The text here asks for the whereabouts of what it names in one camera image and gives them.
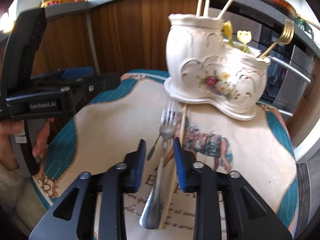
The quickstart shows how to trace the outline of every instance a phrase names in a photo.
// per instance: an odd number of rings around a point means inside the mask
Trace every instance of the fork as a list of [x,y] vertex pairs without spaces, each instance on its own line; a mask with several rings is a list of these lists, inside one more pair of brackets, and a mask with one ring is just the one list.
[[289,44],[292,41],[294,33],[294,21],[286,19],[284,21],[284,28],[280,35],[280,37],[274,42],[267,50],[263,53],[261,53],[258,58],[264,59],[266,56],[268,56],[269,52],[278,44]]
[[167,142],[173,137],[177,126],[177,102],[170,101],[166,103],[166,107],[162,111],[160,121],[160,135],[163,137],[163,150],[160,155],[159,165],[157,168],[156,181],[153,183],[148,200],[144,206],[140,225],[147,229],[155,229],[159,227],[161,219],[161,202],[160,190],[162,184],[163,163],[166,155]]

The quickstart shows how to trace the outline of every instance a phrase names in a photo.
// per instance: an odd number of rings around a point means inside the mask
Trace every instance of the pan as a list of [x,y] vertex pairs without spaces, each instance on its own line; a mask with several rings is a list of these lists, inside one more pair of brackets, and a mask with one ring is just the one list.
[[[272,7],[276,8],[278,11],[282,12],[284,15],[288,16],[291,20],[295,20],[295,18],[298,18],[306,23],[311,24],[312,26],[316,27],[318,30],[320,30],[320,26],[317,25],[316,23],[306,19],[305,17],[301,16],[300,14],[297,14],[296,10],[294,9],[294,7],[288,3],[285,0],[261,0],[269,5],[271,5]],[[305,28],[303,29],[305,31],[307,31],[308,33],[311,34],[312,29],[311,28]]]

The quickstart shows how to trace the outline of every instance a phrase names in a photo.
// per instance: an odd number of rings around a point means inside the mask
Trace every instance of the yellow flower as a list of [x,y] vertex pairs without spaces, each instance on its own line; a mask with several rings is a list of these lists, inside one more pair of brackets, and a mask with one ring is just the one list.
[[233,34],[233,28],[231,21],[227,21],[223,25],[224,35],[229,39],[229,41],[232,39]]
[[230,77],[230,74],[228,74],[227,72],[223,72],[223,73],[221,74],[221,78],[222,78],[223,80],[227,80],[229,77]]
[[241,41],[244,45],[248,44],[251,41],[251,32],[246,31],[238,31],[237,38]]

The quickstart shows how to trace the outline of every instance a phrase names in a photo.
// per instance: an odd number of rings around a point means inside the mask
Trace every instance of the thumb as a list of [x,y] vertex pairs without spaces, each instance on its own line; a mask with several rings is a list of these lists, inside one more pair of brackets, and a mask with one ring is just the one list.
[[4,120],[0,122],[0,135],[20,133],[22,128],[22,121]]

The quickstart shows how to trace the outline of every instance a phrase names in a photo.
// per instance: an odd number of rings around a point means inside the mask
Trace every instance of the hand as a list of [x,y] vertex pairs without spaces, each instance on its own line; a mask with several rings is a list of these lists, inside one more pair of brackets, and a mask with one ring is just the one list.
[[[42,158],[44,155],[50,133],[49,122],[53,122],[53,118],[46,119],[44,126],[37,134],[36,144],[32,149],[32,154],[34,157]],[[0,122],[0,163],[8,171],[13,171],[19,167],[8,135],[20,133],[22,129],[22,121],[4,120]]]

